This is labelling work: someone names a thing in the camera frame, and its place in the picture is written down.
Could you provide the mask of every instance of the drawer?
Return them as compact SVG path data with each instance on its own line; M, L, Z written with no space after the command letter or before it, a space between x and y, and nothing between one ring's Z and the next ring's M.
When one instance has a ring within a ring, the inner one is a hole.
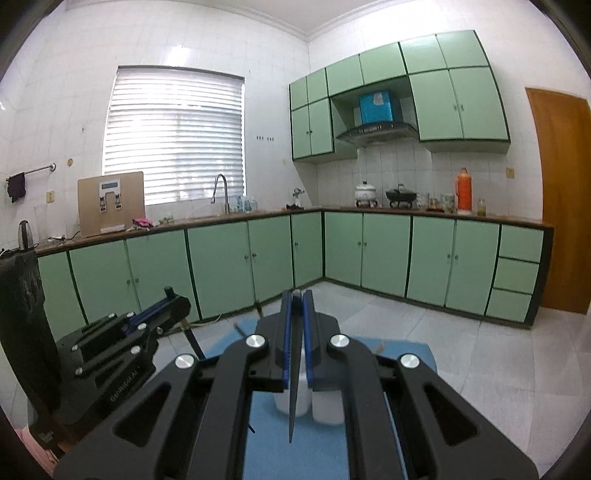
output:
M533 293L538 269L537 263L499 258L496 265L495 288Z
M531 295L493 288L486 314L489 317L523 322L530 308L530 302Z
M544 231L534 228L503 225L499 256L539 262Z

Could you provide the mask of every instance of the blue mat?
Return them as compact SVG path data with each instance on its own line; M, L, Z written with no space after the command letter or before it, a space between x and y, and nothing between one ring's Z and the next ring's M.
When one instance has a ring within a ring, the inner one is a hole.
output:
M256 328L257 319L240 323L247 334ZM225 335L206 356L215 356L241 337L237 332ZM399 340L380 340L355 337L375 350L382 341L382 356L398 358L404 353L414 353L437 371L435 359L428 345ZM244 459L244 480L348 480L349 464L345 425L325 426L316 423L311 409L295 420L293 441L288 442L287 416L275 408L272 393L254 392L252 396L250 424L256 433L248 432Z

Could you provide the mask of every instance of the faucet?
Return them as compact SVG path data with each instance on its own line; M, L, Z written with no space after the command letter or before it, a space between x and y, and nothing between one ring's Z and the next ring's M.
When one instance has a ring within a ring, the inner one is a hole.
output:
M226 196L226 203L224 203L223 212L226 215L228 215L230 213L230 204L228 203L228 183L226 181L226 177L224 175L222 175L221 173L217 174L216 183L213 185L212 204L216 203L217 181L219 180L220 177L223 180L223 189L224 189L224 194Z

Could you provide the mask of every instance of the towel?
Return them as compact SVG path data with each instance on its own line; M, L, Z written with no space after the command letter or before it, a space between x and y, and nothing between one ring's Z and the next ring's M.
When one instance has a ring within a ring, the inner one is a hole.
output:
M18 173L8 179L8 196L12 198L12 202L23 198L27 191L25 190L25 174Z

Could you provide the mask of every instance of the wooden door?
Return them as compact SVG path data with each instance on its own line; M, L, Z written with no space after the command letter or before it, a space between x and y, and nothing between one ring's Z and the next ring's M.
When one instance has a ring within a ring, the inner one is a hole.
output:
M554 227L542 305L587 313L591 301L591 112L587 100L526 89L538 133L543 220Z

